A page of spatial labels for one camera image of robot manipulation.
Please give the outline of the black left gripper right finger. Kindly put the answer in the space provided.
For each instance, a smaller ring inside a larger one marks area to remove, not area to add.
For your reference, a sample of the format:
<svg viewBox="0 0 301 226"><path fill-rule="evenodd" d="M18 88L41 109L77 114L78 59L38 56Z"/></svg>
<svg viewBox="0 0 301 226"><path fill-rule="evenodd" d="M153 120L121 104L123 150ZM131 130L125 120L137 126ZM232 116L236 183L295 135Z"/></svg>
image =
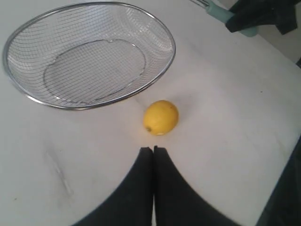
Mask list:
<svg viewBox="0 0 301 226"><path fill-rule="evenodd" d="M238 226L206 202L183 178L167 149L153 149L154 202L158 226Z"/></svg>

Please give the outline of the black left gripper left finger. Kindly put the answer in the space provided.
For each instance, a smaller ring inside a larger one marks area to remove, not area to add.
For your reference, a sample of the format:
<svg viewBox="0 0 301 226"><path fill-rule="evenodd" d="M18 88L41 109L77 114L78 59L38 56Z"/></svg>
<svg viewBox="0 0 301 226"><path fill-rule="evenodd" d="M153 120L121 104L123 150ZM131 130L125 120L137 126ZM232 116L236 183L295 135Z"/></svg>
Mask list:
<svg viewBox="0 0 301 226"><path fill-rule="evenodd" d="M78 226L151 226L153 211L153 151L141 148L117 189Z"/></svg>

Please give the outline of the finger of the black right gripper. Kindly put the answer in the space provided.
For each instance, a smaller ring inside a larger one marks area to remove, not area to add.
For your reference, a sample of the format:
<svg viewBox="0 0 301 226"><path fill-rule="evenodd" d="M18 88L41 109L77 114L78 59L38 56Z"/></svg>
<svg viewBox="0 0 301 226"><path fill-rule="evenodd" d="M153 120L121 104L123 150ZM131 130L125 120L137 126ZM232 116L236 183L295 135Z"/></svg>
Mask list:
<svg viewBox="0 0 301 226"><path fill-rule="evenodd" d="M297 0L276 0L274 10L276 13L275 26L282 35L298 28L296 18Z"/></svg>
<svg viewBox="0 0 301 226"><path fill-rule="evenodd" d="M234 13L225 24L230 32L247 28L275 24L277 0L239 0L231 8Z"/></svg>

